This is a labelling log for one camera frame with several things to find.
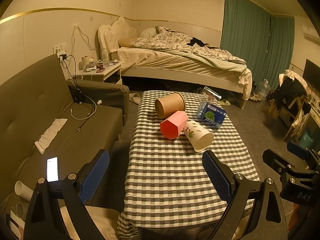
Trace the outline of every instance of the blue gripper pad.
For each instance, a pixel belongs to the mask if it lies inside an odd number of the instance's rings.
[[[288,142],[287,150],[302,160],[306,160],[310,156],[308,150],[306,150],[305,148],[302,148],[301,146],[294,143],[293,141]]]
[[[104,151],[81,184],[79,199],[82,204],[92,198],[110,162],[110,155]]]
[[[210,150],[207,150],[203,153],[202,165],[205,171],[207,172],[207,175],[211,180],[215,190],[217,191],[220,199],[230,204],[233,192],[231,184],[229,180],[226,178],[226,176],[223,174],[222,170],[218,167],[213,158],[210,156],[209,151]]]

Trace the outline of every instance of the blue packaging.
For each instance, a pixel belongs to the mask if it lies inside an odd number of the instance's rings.
[[[221,127],[227,112],[216,105],[207,102],[204,105],[203,111],[199,116],[201,119],[207,121],[213,126],[219,128]]]

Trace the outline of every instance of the smartphone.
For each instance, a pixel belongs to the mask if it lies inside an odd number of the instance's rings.
[[[58,157],[47,160],[47,180],[56,181],[58,179]]]

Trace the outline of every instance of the air conditioner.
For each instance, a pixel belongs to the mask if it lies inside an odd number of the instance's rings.
[[[303,25],[304,38],[320,45],[320,38],[315,28]]]

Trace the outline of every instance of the gray sofa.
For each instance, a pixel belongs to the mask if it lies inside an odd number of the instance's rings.
[[[39,178],[46,178],[47,159],[56,156],[59,179],[64,179],[69,173],[78,172],[100,149],[110,151],[121,133],[128,117],[129,88],[80,80],[78,85],[95,102],[102,100],[102,105],[85,123],[75,120],[70,109],[74,116],[83,118],[92,106],[74,102],[75,88],[70,80],[65,80],[57,55],[34,63],[0,86],[2,218],[17,203],[28,205],[14,192],[17,180],[34,189]],[[56,118],[68,121],[41,155],[34,141]]]

